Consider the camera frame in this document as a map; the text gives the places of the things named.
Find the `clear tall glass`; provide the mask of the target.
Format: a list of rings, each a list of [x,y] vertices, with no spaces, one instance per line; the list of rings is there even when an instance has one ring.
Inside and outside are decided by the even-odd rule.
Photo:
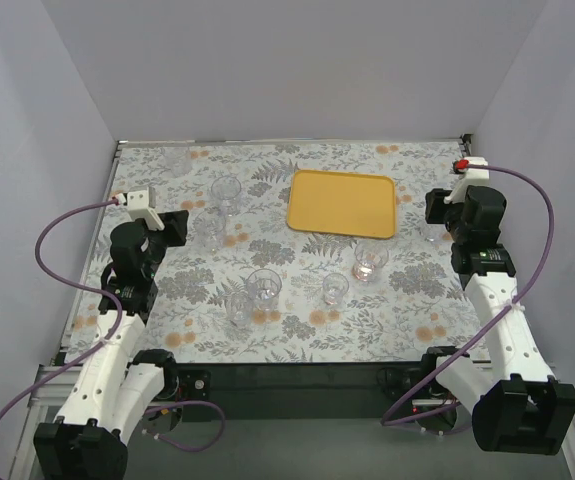
[[[232,216],[239,212],[241,183],[234,176],[217,178],[211,186],[211,195],[223,215]]]

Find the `clear small glass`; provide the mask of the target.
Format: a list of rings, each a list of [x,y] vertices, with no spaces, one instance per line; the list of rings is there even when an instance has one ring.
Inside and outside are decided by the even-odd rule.
[[[245,292],[233,294],[226,302],[227,318],[236,326],[251,323],[253,303]]]
[[[348,290],[349,282],[347,278],[340,273],[331,273],[323,280],[323,300],[328,305],[340,304]]]

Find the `clear large glass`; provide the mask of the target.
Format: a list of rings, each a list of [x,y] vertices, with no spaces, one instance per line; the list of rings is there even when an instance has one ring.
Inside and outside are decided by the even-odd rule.
[[[254,271],[246,280],[246,288],[255,309],[273,311],[278,308],[282,280],[273,270]]]

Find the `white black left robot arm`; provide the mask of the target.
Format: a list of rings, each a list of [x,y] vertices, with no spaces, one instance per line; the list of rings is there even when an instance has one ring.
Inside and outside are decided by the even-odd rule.
[[[148,404],[178,386],[165,350],[133,349],[157,297],[155,275],[167,250],[186,243],[189,213],[136,219],[110,234],[110,263],[101,275],[97,339],[50,423],[38,425],[34,448],[48,479],[121,479],[128,442]]]

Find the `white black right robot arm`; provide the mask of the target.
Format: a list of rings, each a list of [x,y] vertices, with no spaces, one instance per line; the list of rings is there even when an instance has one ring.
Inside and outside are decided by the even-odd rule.
[[[458,200],[449,190],[426,195],[425,218],[453,238],[451,264],[485,330],[492,365],[486,378],[453,347],[432,356],[436,377],[470,413],[484,451],[555,455],[575,414],[575,388],[558,381],[541,356],[520,304],[516,269],[499,243],[506,199],[497,190],[469,186]]]

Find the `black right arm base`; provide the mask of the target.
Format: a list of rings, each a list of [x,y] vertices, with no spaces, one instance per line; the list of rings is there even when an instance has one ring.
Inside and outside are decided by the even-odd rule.
[[[421,377],[418,368],[404,369],[391,366],[380,367],[375,375],[381,393],[393,403],[404,396],[412,388],[414,381]],[[432,380],[403,404],[401,416],[415,416],[456,403],[457,400],[451,392]],[[459,418],[457,408],[454,407],[417,421],[396,425],[396,428],[406,431],[411,431],[415,427],[421,435],[453,436],[470,430],[471,422]]]

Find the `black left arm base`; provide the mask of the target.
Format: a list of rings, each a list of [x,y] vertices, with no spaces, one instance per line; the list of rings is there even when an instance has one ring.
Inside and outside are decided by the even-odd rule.
[[[206,371],[188,370],[178,374],[173,388],[159,393],[149,405],[170,405],[182,401],[206,401],[209,399],[210,377]],[[152,434],[168,434],[175,430],[183,421],[186,423],[208,422],[218,416],[210,407],[206,406],[180,406],[166,408],[156,413],[145,414],[142,426],[145,431]]]

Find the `yellow plastic tray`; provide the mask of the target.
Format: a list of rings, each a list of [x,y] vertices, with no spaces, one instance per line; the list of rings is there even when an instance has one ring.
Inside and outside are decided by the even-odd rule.
[[[397,232],[396,185],[386,176],[299,170],[286,222],[301,232],[390,239]]]

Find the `floral patterned table mat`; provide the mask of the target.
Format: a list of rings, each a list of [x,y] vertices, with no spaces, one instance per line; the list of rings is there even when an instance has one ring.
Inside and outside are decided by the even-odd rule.
[[[409,361],[432,345],[462,345],[478,331],[451,268],[450,242],[432,244],[420,234],[425,194],[454,183],[456,142],[193,145],[192,170],[180,177],[166,165],[168,147],[124,147],[111,193],[152,186],[159,211],[196,217],[214,207],[213,182],[234,176],[241,204],[219,250],[188,244],[167,252],[138,349],[163,348],[183,363]],[[331,273],[350,275],[356,242],[289,228],[292,178],[305,169],[382,175],[396,185],[389,261],[373,282],[351,279],[335,308],[324,303],[322,283]],[[282,280],[278,308],[253,307],[251,323],[236,326],[226,302],[248,294],[246,280],[259,269]]]

